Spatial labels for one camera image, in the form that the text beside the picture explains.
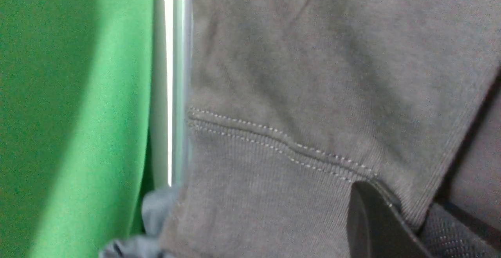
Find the white stitching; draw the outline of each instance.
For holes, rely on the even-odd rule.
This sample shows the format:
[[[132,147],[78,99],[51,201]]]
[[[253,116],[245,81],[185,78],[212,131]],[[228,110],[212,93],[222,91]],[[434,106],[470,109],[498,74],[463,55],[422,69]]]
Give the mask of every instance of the white stitching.
[[[265,128],[265,129],[268,129],[269,131],[276,132],[276,133],[278,133],[280,135],[283,135],[284,137],[290,139],[290,137],[287,134],[285,134],[283,131],[277,130],[276,128],[272,128],[272,127],[269,127],[269,126],[264,126],[264,125],[261,125],[261,124],[252,123],[252,122],[249,122],[249,121],[244,121],[242,119],[234,119],[234,118],[226,117],[226,116],[219,115],[219,114],[207,111],[207,110],[199,110],[198,108],[190,108],[190,109],[194,110],[196,112],[200,112],[202,114],[212,115],[212,116],[214,116],[216,118],[226,119],[226,120],[230,120],[230,121],[241,123],[241,124],[247,124],[247,125],[255,126],[255,127],[258,127],[258,128]],[[297,147],[299,147],[299,148],[306,149],[306,150],[309,150],[309,151],[313,151],[313,152],[319,153],[321,155],[330,156],[330,157],[333,157],[333,158],[335,158],[337,160],[340,160],[340,161],[343,161],[343,162],[346,162],[346,163],[349,163],[349,164],[353,164],[353,165],[362,167],[363,169],[367,170],[372,175],[377,176],[375,173],[372,172],[371,168],[365,166],[364,164],[360,164],[360,163],[358,163],[356,161],[353,161],[353,160],[351,160],[349,158],[342,157],[342,156],[339,156],[339,155],[336,155],[336,154],[332,154],[332,153],[326,153],[325,151],[321,151],[321,150],[318,150],[318,149],[315,149],[315,148],[310,148],[310,147],[304,146],[302,144],[298,144],[296,142],[293,142],[293,143]]]
[[[306,168],[309,168],[309,169],[313,169],[315,171],[319,171],[319,172],[323,172],[323,173],[327,173],[327,174],[331,174],[332,176],[335,176],[335,177],[338,177],[340,178],[341,180],[343,181],[347,181],[348,183],[352,183],[353,181],[346,178],[346,177],[343,177],[343,176],[340,176],[338,173],[335,173],[335,172],[330,172],[330,171],[326,171],[322,168],[319,168],[319,167],[315,167],[315,166],[312,166],[310,164],[305,164],[303,162],[299,162],[298,160],[295,160],[294,158],[290,157],[289,155],[285,154],[283,151],[281,151],[280,149],[270,145],[270,144],[265,144],[265,143],[262,143],[262,142],[258,142],[256,140],[251,140],[251,139],[248,139],[248,138],[244,138],[244,137],[240,137],[240,135],[231,135],[231,134],[228,134],[228,133],[224,133],[224,132],[217,132],[217,131],[214,131],[214,130],[211,130],[209,128],[204,128],[204,127],[201,127],[201,126],[197,126],[195,125],[195,130],[197,131],[207,131],[209,133],[212,133],[212,134],[218,134],[218,135],[225,135],[227,137],[230,137],[230,138],[234,138],[234,139],[240,139],[240,140],[243,140],[243,141],[247,141],[247,142],[251,142],[253,144],[259,144],[259,145],[262,145],[266,148],[269,148],[269,149],[272,149],[280,154],[284,154],[285,156],[287,156],[287,158],[289,160],[291,160],[292,162],[295,162],[301,166],[304,166]]]

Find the black mesh fabric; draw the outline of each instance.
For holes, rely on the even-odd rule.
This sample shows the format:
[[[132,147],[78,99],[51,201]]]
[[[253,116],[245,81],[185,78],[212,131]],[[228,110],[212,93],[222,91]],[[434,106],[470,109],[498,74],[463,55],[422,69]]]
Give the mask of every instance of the black mesh fabric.
[[[438,204],[431,206],[420,238],[437,258],[501,257],[501,253]]]

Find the green fabric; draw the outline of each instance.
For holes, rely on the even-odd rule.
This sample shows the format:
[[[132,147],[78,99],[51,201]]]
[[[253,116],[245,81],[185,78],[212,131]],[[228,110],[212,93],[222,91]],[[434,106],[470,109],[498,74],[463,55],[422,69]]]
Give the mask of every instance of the green fabric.
[[[0,0],[0,257],[95,257],[138,231],[152,12]]]

